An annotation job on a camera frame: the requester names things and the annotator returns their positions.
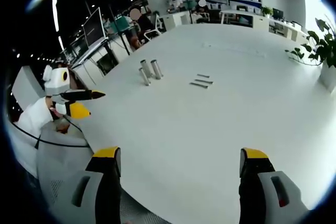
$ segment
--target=shelf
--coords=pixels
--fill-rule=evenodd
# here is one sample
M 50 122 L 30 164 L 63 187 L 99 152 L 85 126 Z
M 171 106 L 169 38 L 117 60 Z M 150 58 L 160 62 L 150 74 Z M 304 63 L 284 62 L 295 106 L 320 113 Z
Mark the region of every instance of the shelf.
M 253 0 L 232 0 L 232 1 L 247 1 L 247 2 L 252 2 L 252 3 L 258 3 L 261 4 L 259 1 L 253 1 Z

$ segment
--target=green leaf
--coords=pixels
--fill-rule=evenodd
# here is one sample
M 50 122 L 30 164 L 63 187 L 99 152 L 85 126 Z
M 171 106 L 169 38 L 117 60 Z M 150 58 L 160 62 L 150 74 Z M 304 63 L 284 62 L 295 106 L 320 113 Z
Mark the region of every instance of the green leaf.
M 308 51 L 308 52 L 311 52 L 312 49 L 311 49 L 311 46 L 307 45 L 307 44 L 302 44 L 302 46 Z
M 332 35 L 331 35 L 331 34 L 326 34 L 326 35 L 324 36 L 324 39 L 325 39 L 326 41 L 330 41 L 330 40 L 332 40 Z
M 327 57 L 326 58 L 326 62 L 328 64 L 328 67 L 330 68 L 333 65 L 333 59 L 332 59 L 332 57 L 331 56 Z
M 292 52 L 290 52 L 291 54 L 294 54 L 294 55 L 296 55 L 296 56 L 298 56 L 298 53 L 296 52 L 296 51 L 292 51 Z
M 309 59 L 318 60 L 318 59 L 319 59 L 319 56 L 318 56 L 318 55 L 315 55 L 315 54 L 311 54 L 308 58 L 309 58 Z
M 302 53 L 298 52 L 298 56 L 302 60 L 302 58 L 305 56 L 305 53 L 302 54 Z
M 308 31 L 308 34 L 311 37 L 313 37 L 313 39 L 316 41 L 316 44 L 318 44 L 320 42 L 319 36 L 317 36 L 317 34 L 314 31 Z
M 328 46 L 327 42 L 324 39 L 320 39 L 319 44 L 322 45 L 322 46 L 324 46 L 324 47 Z
M 324 27 L 325 27 L 325 22 L 323 21 L 323 20 L 321 20 L 321 19 L 317 19 L 317 18 L 315 18 L 315 21 L 316 21 L 316 24 L 317 24 L 317 26 L 319 27 L 319 29 L 321 30 L 321 31 L 324 31 Z
M 330 27 L 327 25 L 327 23 L 324 20 L 315 18 L 315 21 L 321 31 L 324 31 L 324 29 L 326 29 L 327 31 L 330 30 Z

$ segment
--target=desk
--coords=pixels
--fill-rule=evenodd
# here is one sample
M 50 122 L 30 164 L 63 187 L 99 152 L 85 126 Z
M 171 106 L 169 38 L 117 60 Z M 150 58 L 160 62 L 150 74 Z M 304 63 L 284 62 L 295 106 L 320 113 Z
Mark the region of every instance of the desk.
M 123 34 L 122 36 L 129 52 L 132 52 L 126 35 Z M 91 45 L 89 50 L 71 67 L 89 89 L 95 89 L 97 83 L 105 77 L 103 72 L 97 66 L 97 62 L 107 54 L 106 49 L 102 45 L 104 40 L 108 41 L 109 48 L 112 50 L 118 63 L 121 63 L 129 56 L 119 35 L 112 35 L 108 39 L 96 41 L 96 43 Z
M 122 187 L 173 224 L 239 222 L 242 147 L 267 153 L 312 208 L 336 169 L 336 103 L 319 68 L 288 59 L 295 46 L 246 27 L 178 26 L 108 73 L 81 129 L 93 151 L 121 147 Z M 142 59 L 163 79 L 146 87 Z M 208 90 L 189 85 L 198 73 Z
M 272 18 L 267 18 L 261 15 L 257 15 L 255 13 L 244 12 L 240 10 L 223 10 L 221 11 L 222 20 L 221 24 L 224 24 L 224 16 L 225 14 L 239 14 L 239 15 L 247 15 L 253 18 L 253 29 L 263 30 L 269 32 L 269 23 L 274 22 L 284 26 L 285 28 L 285 37 L 291 39 L 293 41 L 297 41 L 300 44 L 304 44 L 307 42 L 306 37 L 308 36 L 302 30 L 297 29 L 291 25 L 288 25 L 279 20 L 275 20 Z

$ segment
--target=person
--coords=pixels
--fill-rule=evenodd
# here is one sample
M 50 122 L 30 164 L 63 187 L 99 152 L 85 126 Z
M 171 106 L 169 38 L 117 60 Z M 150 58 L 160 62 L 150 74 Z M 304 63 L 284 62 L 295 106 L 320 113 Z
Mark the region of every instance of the person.
M 147 17 L 146 15 L 143 15 L 143 14 L 141 13 L 141 8 L 140 8 L 140 6 L 135 5 L 135 6 L 132 7 L 132 9 L 137 9 L 137 10 L 139 11 L 139 13 L 140 13 L 140 17 L 139 17 L 139 19 L 138 19 L 136 22 L 139 24 L 140 29 L 141 29 L 141 30 L 138 32 L 138 39 L 139 39 L 140 41 L 143 41 L 143 40 L 145 40 L 144 33 L 145 33 L 146 31 L 149 31 L 149 30 L 154 30 L 155 27 L 154 27 L 154 25 L 152 24 L 152 22 L 148 19 L 148 17 Z
M 128 22 L 129 25 L 131 25 L 131 24 L 133 24 L 133 23 L 135 22 L 134 20 L 132 20 L 132 19 L 129 17 L 129 15 L 128 15 L 128 11 L 127 11 L 127 10 L 124 11 L 124 12 L 122 13 L 122 15 L 125 17 L 125 19 L 126 19 L 126 21 Z
M 133 36 L 130 39 L 130 43 L 131 43 L 131 46 L 134 48 L 134 51 L 138 50 L 142 46 L 137 36 Z

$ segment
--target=computer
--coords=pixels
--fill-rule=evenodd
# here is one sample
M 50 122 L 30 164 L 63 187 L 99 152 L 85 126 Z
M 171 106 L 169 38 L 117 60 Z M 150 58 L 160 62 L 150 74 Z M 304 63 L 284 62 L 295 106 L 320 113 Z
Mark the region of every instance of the computer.
M 283 19 L 283 11 L 273 8 L 273 18 Z
M 97 8 L 84 23 L 83 30 L 85 41 L 89 48 L 97 41 L 103 41 L 106 38 L 100 8 Z

